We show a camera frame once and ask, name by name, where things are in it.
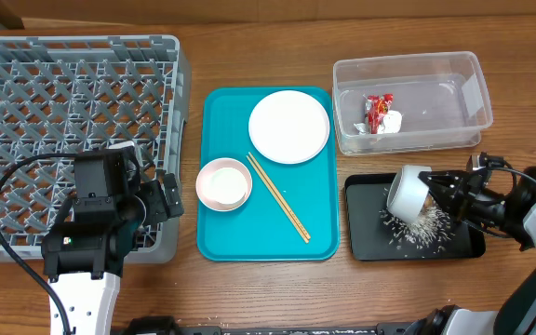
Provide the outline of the white round plate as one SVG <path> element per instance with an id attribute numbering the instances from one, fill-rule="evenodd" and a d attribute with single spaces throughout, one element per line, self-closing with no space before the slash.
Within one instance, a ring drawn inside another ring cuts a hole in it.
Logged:
<path id="1" fill-rule="evenodd" d="M 286 165 L 304 163 L 328 142 L 330 124 L 325 107 L 297 90 L 267 95 L 253 108 L 248 134 L 255 149 L 269 160 Z"/>

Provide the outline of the small white cup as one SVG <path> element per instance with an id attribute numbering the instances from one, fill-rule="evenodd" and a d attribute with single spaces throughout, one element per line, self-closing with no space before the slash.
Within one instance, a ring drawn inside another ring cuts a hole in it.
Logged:
<path id="1" fill-rule="evenodd" d="M 246 194 L 244 175 L 233 167 L 222 167 L 213 173 L 208 182 L 208 196 L 225 206 L 238 204 Z"/>

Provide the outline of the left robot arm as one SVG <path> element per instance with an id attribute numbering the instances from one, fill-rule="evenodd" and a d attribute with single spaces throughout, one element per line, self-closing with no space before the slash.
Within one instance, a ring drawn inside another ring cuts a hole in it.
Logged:
<path id="1" fill-rule="evenodd" d="M 53 334 L 108 334 L 125 257 L 139 229 L 183 214 L 173 176 L 146 181 L 134 143 L 74 159 L 74 193 L 42 241 L 44 274 L 60 305 Z"/>

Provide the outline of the grey bowl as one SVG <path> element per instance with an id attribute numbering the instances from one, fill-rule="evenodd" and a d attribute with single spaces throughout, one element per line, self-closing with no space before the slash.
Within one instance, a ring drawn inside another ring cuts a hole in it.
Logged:
<path id="1" fill-rule="evenodd" d="M 419 179 L 426 166 L 405 165 L 395 175 L 386 200 L 387 210 L 404 223 L 414 223 L 427 198 L 429 187 Z"/>

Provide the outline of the white rice pile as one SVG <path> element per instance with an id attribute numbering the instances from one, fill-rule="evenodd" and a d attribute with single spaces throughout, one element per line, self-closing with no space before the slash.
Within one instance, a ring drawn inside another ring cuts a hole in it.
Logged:
<path id="1" fill-rule="evenodd" d="M 417 250 L 434 248 L 435 253 L 438 253 L 445 250 L 444 245 L 455 236 L 449 215 L 431 199 L 426 200 L 413 223 L 400 220 L 387 209 L 380 210 L 380 218 L 392 236 L 388 244 L 395 245 L 397 249 L 408 244 Z"/>

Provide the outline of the red snack wrapper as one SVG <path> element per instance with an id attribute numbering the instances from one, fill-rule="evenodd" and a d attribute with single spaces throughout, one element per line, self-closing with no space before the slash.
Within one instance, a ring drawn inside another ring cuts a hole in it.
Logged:
<path id="1" fill-rule="evenodd" d="M 376 134 L 383 118 L 393 103 L 393 94 L 369 95 L 366 100 L 366 118 L 370 134 Z"/>

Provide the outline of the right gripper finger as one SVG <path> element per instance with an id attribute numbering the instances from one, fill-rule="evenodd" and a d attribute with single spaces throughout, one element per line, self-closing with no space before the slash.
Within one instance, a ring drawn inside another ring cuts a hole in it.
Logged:
<path id="1" fill-rule="evenodd" d="M 482 188 L 487 183 L 487 175 L 484 172 L 469 172 L 459 170 L 422 171 L 418 178 L 428 188 L 433 190 L 471 190 Z"/>
<path id="2" fill-rule="evenodd" d="M 468 209 L 468 201 L 460 192 L 429 191 L 437 205 L 454 221 L 463 221 Z"/>

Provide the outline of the pink shallow bowl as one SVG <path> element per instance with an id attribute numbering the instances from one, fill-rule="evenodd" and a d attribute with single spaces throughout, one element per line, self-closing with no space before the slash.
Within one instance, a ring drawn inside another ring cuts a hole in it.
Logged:
<path id="1" fill-rule="evenodd" d="M 235 168 L 239 170 L 246 179 L 247 190 L 246 190 L 245 197 L 238 204 L 234 206 L 222 205 L 212 200 L 208 196 L 209 179 L 211 178 L 213 173 L 216 172 L 220 168 Z M 205 207 L 210 208 L 215 211 L 219 211 L 219 212 L 232 211 L 241 207 L 248 200 L 252 191 L 252 187 L 253 187 L 253 181 L 252 181 L 250 172 L 248 171 L 248 168 L 240 161 L 235 160 L 233 158 L 228 158 L 228 157 L 217 158 L 208 162 L 206 165 L 204 165 L 200 169 L 196 178 L 196 183 L 195 183 L 196 194 L 200 202 Z"/>

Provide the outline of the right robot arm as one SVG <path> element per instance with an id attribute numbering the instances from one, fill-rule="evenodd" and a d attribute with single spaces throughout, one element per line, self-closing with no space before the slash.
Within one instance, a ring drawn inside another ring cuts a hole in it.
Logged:
<path id="1" fill-rule="evenodd" d="M 419 171 L 410 180 L 424 188 L 457 223 L 512 238 L 536 250 L 536 166 L 514 169 L 500 156 L 469 158 L 464 171 Z M 407 327 L 408 334 L 536 334 L 536 268 L 497 312 L 456 305 L 435 309 Z"/>

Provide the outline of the white napkin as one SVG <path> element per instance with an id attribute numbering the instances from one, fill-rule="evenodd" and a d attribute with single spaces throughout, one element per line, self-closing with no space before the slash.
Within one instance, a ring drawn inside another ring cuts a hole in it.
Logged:
<path id="1" fill-rule="evenodd" d="M 403 114 L 399 111 L 389 110 L 386 114 L 380 114 L 373 124 L 355 123 L 354 127 L 360 135 L 398 133 L 402 118 Z"/>

